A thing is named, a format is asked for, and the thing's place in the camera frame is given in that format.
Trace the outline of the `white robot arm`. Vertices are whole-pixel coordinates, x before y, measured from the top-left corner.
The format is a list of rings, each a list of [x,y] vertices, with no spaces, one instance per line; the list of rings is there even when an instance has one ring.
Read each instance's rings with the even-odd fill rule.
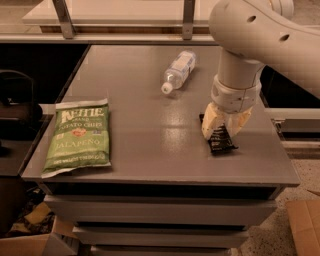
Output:
[[[209,139],[223,125],[235,136],[251,115],[269,66],[320,96],[320,33],[278,14],[269,0],[218,0],[209,31],[221,46],[218,72],[202,122]]]

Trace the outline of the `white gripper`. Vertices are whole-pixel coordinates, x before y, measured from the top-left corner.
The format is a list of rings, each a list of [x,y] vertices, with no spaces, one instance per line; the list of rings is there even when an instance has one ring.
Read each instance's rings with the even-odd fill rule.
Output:
[[[213,132],[225,123],[225,113],[228,113],[225,126],[229,136],[237,135],[251,117],[251,107],[256,104],[260,90],[260,82],[247,89],[234,89],[224,85],[215,76],[211,89],[214,103],[209,103],[204,113],[201,128],[203,137],[209,140]]]

